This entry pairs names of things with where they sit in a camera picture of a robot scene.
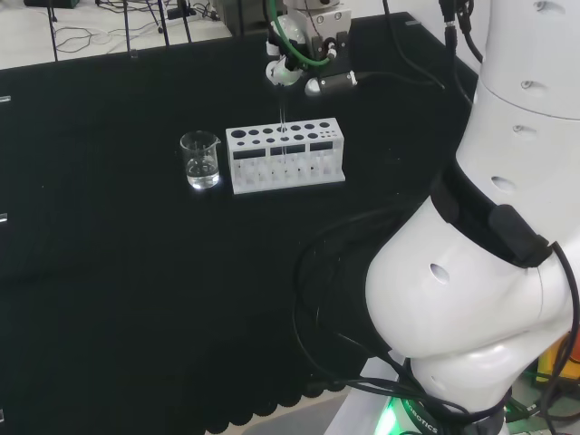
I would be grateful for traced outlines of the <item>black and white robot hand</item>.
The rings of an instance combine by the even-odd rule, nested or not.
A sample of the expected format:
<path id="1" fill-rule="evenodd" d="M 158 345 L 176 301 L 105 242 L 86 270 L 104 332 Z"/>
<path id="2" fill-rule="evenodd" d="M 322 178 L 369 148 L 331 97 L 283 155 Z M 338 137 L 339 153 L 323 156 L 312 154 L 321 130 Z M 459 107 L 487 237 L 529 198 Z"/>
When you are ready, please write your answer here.
<path id="1" fill-rule="evenodd" d="M 268 20 L 266 78 L 275 86 L 304 82 L 310 96 L 352 89 L 352 11 L 340 1 L 264 2 Z"/>

